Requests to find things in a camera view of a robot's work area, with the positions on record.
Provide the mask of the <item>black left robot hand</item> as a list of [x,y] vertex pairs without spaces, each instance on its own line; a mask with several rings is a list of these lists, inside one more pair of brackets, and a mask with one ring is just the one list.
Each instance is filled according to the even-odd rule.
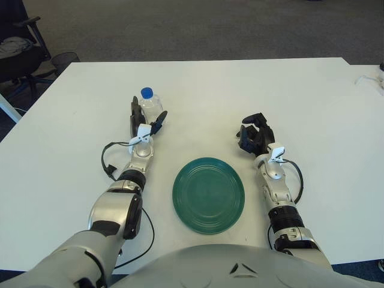
[[[163,122],[167,116],[167,111],[161,112],[155,121],[150,123],[151,133],[150,136],[155,135],[163,126]],[[136,137],[140,124],[146,124],[146,118],[143,114],[142,107],[136,96],[133,97],[131,102],[131,116],[130,116],[130,134],[131,137]]]

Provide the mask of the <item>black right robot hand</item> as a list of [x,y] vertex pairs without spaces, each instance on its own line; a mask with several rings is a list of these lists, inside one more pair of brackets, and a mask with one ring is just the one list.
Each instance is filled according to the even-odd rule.
[[275,142],[273,130],[262,113],[245,117],[236,136],[239,147],[257,157],[267,154],[268,145]]

